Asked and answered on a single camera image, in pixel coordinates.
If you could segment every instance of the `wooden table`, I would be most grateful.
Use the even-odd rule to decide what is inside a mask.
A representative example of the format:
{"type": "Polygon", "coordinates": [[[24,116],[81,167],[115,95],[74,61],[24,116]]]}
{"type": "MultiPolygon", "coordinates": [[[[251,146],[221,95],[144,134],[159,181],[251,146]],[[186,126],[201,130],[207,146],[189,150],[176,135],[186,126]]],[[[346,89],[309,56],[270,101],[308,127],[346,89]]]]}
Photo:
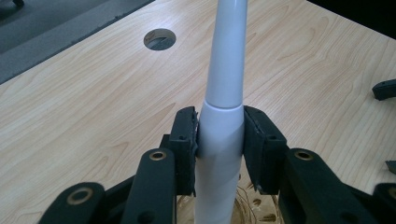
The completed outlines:
{"type": "MultiPolygon", "coordinates": [[[[396,41],[303,0],[249,0],[245,105],[290,147],[316,151],[347,184],[395,182],[396,41]]],[[[64,189],[106,189],[136,171],[176,112],[200,111],[216,16],[213,0],[157,0],[0,86],[0,223],[35,223],[64,189]],[[172,30],[164,51],[143,45],[172,30]]]]}

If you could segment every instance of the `brass insert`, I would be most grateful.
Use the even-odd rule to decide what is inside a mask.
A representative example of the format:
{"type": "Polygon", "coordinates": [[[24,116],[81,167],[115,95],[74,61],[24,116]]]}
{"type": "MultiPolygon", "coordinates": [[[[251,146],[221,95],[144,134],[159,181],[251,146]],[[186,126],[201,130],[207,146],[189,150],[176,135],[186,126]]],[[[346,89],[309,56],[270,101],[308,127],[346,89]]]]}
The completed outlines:
{"type": "Polygon", "coordinates": [[[93,190],[89,188],[76,189],[67,197],[67,203],[70,205],[78,205],[87,202],[93,195],[93,190]]]}
{"type": "Polygon", "coordinates": [[[155,151],[149,154],[149,158],[152,161],[161,161],[166,158],[166,153],[164,151],[155,151]]]}
{"type": "Polygon", "coordinates": [[[309,152],[302,150],[296,151],[294,156],[303,161],[312,161],[314,159],[314,157],[309,152]]]}

